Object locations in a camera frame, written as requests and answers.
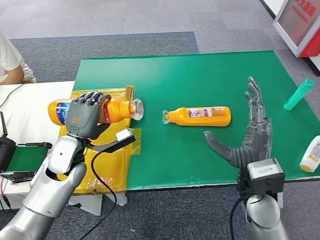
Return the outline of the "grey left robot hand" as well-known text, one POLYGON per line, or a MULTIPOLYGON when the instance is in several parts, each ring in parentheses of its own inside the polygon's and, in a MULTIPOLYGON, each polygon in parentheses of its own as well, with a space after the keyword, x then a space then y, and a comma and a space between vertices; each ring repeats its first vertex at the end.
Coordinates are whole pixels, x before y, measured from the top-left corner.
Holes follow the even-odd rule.
POLYGON ((109 94, 100 91, 82 93, 72 99, 65 122, 67 134, 83 139, 97 139, 110 126, 99 120, 102 103, 110 99, 109 94))

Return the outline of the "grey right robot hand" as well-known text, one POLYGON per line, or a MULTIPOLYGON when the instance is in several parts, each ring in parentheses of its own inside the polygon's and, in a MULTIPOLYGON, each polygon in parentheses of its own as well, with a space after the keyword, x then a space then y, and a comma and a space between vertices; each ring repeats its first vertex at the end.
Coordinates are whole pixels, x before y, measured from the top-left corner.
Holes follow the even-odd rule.
POLYGON ((209 148, 238 169, 269 159, 272 152, 272 122, 266 115, 260 89, 251 76, 248 79, 248 88, 250 92, 245 91, 244 94, 248 99, 248 122, 242 145, 229 147, 217 140, 211 131, 204 132, 209 148))

